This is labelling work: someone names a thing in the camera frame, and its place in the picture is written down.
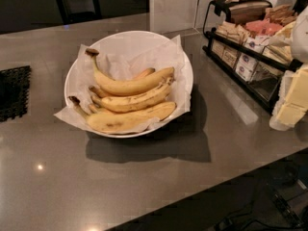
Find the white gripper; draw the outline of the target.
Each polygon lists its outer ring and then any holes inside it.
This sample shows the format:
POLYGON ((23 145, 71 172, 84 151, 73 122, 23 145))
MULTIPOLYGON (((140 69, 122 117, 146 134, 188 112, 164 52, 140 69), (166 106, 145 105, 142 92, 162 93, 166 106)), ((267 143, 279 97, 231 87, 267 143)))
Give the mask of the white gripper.
POLYGON ((281 80, 278 101, 269 120, 269 126, 278 131, 294 128, 308 111, 308 6, 296 19, 291 52, 304 65, 296 72, 287 70, 281 80))

